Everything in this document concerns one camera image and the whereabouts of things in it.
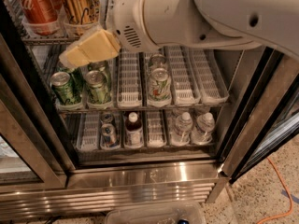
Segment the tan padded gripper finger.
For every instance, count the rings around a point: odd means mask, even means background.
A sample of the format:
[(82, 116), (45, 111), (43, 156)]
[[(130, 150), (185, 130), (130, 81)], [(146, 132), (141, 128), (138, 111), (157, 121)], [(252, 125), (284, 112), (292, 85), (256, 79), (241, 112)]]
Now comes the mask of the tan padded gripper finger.
[(78, 41), (69, 45), (59, 56), (64, 67), (78, 68), (119, 55), (121, 44), (118, 39), (101, 25), (86, 31)]

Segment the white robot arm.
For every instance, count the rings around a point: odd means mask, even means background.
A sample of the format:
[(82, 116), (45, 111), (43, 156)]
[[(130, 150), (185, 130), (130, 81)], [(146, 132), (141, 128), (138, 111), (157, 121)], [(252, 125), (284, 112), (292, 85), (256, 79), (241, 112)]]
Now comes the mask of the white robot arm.
[(68, 68), (112, 59), (120, 49), (164, 46), (255, 49), (299, 58), (299, 0), (114, 0), (107, 27), (97, 25), (60, 56)]

